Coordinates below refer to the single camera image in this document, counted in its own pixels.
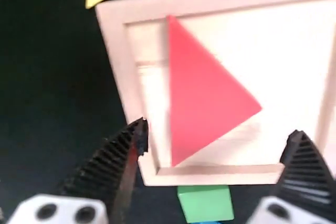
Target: black background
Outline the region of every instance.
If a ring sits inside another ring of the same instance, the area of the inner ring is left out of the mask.
[[[0,0],[0,207],[49,192],[125,125],[94,9],[85,0]],[[128,223],[185,223],[174,187],[138,175]],[[269,186],[232,186],[244,223]]]

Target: green block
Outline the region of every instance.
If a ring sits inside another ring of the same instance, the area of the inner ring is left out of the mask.
[[[228,186],[179,186],[177,194],[187,223],[234,219]]]

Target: pink triangular block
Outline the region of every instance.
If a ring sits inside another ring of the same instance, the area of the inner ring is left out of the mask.
[[[168,21],[175,166],[258,113],[261,106],[175,17]]]

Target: wooden border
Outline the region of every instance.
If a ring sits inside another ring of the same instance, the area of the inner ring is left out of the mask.
[[[145,114],[137,67],[126,36],[125,26],[127,24],[164,19],[169,14],[179,17],[298,1],[309,0],[117,0],[99,4],[96,7],[97,17],[127,121],[132,122]],[[326,117],[330,117],[331,114],[332,112],[328,112]],[[323,150],[328,136],[322,133],[320,135],[316,144]],[[276,165],[160,168],[156,157],[155,146],[150,139],[149,152],[139,158],[141,173],[146,185],[229,185],[241,184],[242,181],[246,181],[246,184],[272,184],[277,181],[283,169],[280,163]]]

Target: screw hole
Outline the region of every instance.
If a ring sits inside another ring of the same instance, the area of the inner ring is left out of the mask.
[[[51,218],[57,210],[57,206],[55,204],[46,204],[42,206],[38,211],[37,211],[37,218],[39,220],[46,220]]]
[[[93,207],[83,207],[76,213],[75,220],[80,224],[90,223],[95,217],[96,211]]]
[[[272,214],[278,216],[279,218],[289,220],[289,213],[284,207],[282,207],[278,204],[271,204],[271,205],[268,206],[267,209],[268,209],[268,211],[270,211]]]

